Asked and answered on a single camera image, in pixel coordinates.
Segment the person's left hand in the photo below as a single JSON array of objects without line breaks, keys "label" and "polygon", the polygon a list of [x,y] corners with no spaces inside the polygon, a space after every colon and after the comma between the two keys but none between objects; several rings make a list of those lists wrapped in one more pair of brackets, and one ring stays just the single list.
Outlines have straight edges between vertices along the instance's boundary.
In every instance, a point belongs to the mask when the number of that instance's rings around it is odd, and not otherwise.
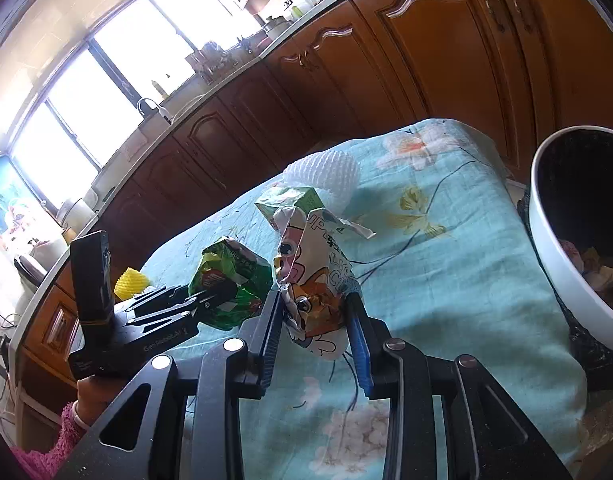
[{"label": "person's left hand", "polygon": [[92,426],[128,382],[124,379],[90,376],[78,381],[75,413],[86,426]]}]

